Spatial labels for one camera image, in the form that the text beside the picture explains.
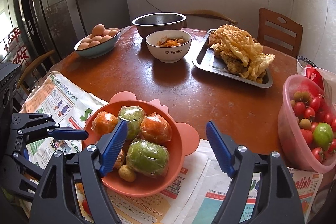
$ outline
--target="light blue bowl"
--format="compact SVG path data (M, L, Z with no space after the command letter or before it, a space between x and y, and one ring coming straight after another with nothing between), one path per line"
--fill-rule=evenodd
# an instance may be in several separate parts
M75 52L78 53L80 56L83 56L85 58L96 58L96 57L102 56L104 54L107 54L108 52L113 50L114 47L116 46L119 38L120 38L120 35L121 35L120 29L118 29L118 28L108 28L106 30L110 30L110 31L116 30L116 31L118 31L118 33L114 37L112 37L110 40L107 40L102 44L98 44L98 45L90 47L90 48L85 48L83 50L78 50L78 46L80 45L82 40L84 38L89 38L91 36L91 34L90 34L87 37L84 37L83 39L81 39L75 45L75 48L74 48Z

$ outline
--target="metal bolt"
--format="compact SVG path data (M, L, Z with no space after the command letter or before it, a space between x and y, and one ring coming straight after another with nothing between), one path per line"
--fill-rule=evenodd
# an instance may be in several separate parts
M244 145L240 145L240 146L238 146L238 151L240 151L240 152L246 152L247 151L247 148L244 146Z
M62 151L57 150L57 151L54 152L54 157L55 158L58 158L61 155L62 155Z
M272 152L272 156L273 156L274 158L279 158L279 157L280 157L280 153L277 152L277 151L273 151L273 152Z
M96 150L96 148L97 148L97 147L96 147L94 144L91 144L91 145L89 145L86 149L87 149L87 151L92 152L92 151Z

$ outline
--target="tray rim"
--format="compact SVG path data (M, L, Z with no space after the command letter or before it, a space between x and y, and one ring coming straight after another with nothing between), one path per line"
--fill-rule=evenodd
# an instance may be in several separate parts
M203 40L202 40L202 43L201 43L202 46L200 47L200 49L199 49L197 55L194 55L193 58L192 58L192 62L193 62L193 64L194 64L194 66L197 67L197 68L199 68L199 69L201 69L201 70L204 70L204 71L207 71L207 72L211 72L211 73L213 73L213 74L217 74L217 75L220 75L220 76L228 77L228 78L231 78L231 79L234 79L234 80L238 80L238 81L240 81L240 82L244 82L244 83L247 83L247 84L250 84L250 85L254 85L254 86L257 86L257 87L262 88L262 89L270 88L270 87L273 85L273 78L272 78L272 75L271 75L271 73L270 73L269 68L266 69L266 74L267 74L267 76L268 76L268 82L267 82L266 84L259 84L259 83L255 82L255 81L248 80L248 79L242 78L242 77L240 77L240 76L238 76L238 75L233 75L233 74L231 74L231 73L222 72L222 71L221 71L221 73L218 73L218 72L216 72L216 71L219 71L218 69L216 69L216 68L208 69L208 68L206 68L205 66L201 66L201 64L199 64L199 63L197 62L197 58L199 57L199 55L200 55L200 53L201 53L201 51L202 51L204 45L205 45L206 43L208 43L208 38L209 38L209 36L210 36L210 33L211 33L212 31L215 31L215 30L216 30L216 29L210 29L210 30L208 30L208 32L207 32L206 35L204 36L204 38L203 38Z

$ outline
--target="white bowl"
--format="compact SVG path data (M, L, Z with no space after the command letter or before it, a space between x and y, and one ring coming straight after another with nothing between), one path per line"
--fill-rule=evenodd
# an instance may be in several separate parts
M164 42L168 38L177 39L182 38L187 41L185 44L174 47L160 47L159 41ZM161 62L164 63L174 63L184 57L191 45L191 40L193 37L184 31L180 30L165 30L154 32L146 38L146 44L150 53Z
M85 49L82 49L82 50L78 50L78 46L80 45L82 40L84 38L89 38L91 36L91 34L89 34L87 37L84 37L83 39L81 39L80 41L77 42L77 44L75 45L75 48L74 48L75 52L77 52L80 56L83 56L83 57L86 57L86 58L96 58L96 57L102 56L102 55L110 52L111 50L113 50L114 47L116 46L119 38L120 38L120 35L121 35L120 29L118 29L118 28L108 28L106 30L110 30L110 31L116 30L116 31L118 31L118 33L114 37L105 41L102 44L98 44L98 45L90 47L90 48L85 48Z

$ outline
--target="baking tray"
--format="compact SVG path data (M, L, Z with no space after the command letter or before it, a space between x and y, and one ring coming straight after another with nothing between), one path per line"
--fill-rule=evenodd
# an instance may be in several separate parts
M266 88L271 87L273 84L273 79L272 79L269 69L266 69L266 75L262 79L262 84L259 84L255 81L242 78L238 75L233 75L232 73L228 71L227 66L223 60L215 58L213 54L213 49L208 48L210 33L215 30L216 29L211 29L207 32L206 36L204 37L202 41L201 50L196 56L193 57L193 64L201 70L209 71L217 75L229 77L229 78L241 81L241 82L248 83L250 85L255 85L259 88L266 89Z

